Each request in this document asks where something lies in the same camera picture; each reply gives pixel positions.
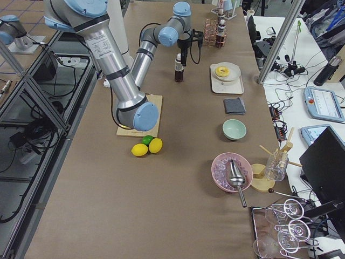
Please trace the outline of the black gripper arm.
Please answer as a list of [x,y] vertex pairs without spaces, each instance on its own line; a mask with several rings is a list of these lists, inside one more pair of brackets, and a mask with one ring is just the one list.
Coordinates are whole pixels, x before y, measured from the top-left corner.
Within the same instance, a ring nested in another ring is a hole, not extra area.
[[201,50],[203,45],[204,33],[203,31],[197,31],[192,29],[188,32],[181,34],[180,38],[177,40],[177,46],[181,53],[181,64],[186,67],[188,48],[192,46],[193,42],[197,42],[199,50]]

